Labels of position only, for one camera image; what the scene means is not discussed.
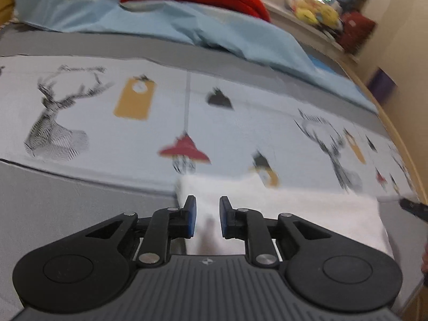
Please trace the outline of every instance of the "white cloth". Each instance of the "white cloth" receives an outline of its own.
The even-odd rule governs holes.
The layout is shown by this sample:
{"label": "white cloth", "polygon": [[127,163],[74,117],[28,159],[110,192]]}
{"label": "white cloth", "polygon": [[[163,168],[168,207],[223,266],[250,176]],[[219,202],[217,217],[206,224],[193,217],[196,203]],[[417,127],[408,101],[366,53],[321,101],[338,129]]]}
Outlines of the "white cloth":
{"label": "white cloth", "polygon": [[293,213],[392,257],[388,235],[379,217],[379,204],[371,196],[308,189],[269,189],[259,175],[253,173],[241,179],[182,176],[177,185],[177,198],[181,206],[188,195],[194,195],[197,204],[195,235],[186,240],[189,255],[245,252],[243,241],[225,240],[221,234],[219,199],[228,196],[234,209],[257,210],[265,218],[273,219],[282,212]]}

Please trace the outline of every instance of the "bed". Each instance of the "bed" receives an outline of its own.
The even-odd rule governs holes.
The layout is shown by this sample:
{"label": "bed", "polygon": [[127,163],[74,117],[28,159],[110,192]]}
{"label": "bed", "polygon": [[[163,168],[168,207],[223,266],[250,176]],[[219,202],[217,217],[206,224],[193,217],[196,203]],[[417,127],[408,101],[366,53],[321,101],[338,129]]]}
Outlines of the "bed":
{"label": "bed", "polygon": [[[273,48],[257,53],[267,41],[250,32],[235,33],[229,45],[209,32],[220,24],[236,31],[228,19],[234,12],[220,9],[202,20],[195,17],[200,6],[128,6],[145,15],[168,7],[178,20],[186,8],[187,23],[197,23],[183,33],[177,22],[173,38],[164,30],[128,28],[134,35],[124,35],[106,20],[79,30],[58,16],[38,25],[22,5],[32,1],[17,0],[27,25],[10,24],[0,34],[0,251],[8,253],[0,257],[0,319],[19,309],[11,272],[23,254],[123,211],[150,216],[176,206],[174,187],[187,173],[257,173],[266,187],[366,193],[383,204],[397,260],[423,249],[425,225],[396,202],[425,196],[405,146],[392,125],[385,130],[384,113],[359,92],[361,83],[352,92],[325,84],[354,85],[331,59],[306,46],[305,53],[288,35],[281,39],[293,47],[287,63]],[[263,23],[257,27],[271,28]],[[255,50],[246,48],[251,43]],[[398,219],[417,235],[398,230]],[[404,261],[412,260],[401,262],[397,312],[421,281],[419,263]]]}

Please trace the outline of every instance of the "beige wall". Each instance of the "beige wall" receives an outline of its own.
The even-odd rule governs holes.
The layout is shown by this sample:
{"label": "beige wall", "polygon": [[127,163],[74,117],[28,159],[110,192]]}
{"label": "beige wall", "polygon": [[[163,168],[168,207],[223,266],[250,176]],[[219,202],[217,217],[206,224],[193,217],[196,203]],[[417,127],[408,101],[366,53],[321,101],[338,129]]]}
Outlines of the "beige wall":
{"label": "beige wall", "polygon": [[380,67],[397,84],[383,107],[428,189],[428,0],[387,1],[371,12],[379,25],[355,72],[367,83]]}

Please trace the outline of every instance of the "metal screw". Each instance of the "metal screw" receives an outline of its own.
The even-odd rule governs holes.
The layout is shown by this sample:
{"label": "metal screw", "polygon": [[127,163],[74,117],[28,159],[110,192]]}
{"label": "metal screw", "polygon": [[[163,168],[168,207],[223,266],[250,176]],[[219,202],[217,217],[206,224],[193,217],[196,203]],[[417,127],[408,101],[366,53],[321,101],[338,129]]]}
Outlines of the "metal screw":
{"label": "metal screw", "polygon": [[269,253],[263,253],[258,255],[255,260],[263,265],[271,265],[277,261],[277,258],[274,255],[270,255]]}
{"label": "metal screw", "polygon": [[138,259],[141,263],[154,264],[159,262],[160,257],[156,253],[147,252],[140,255]]}

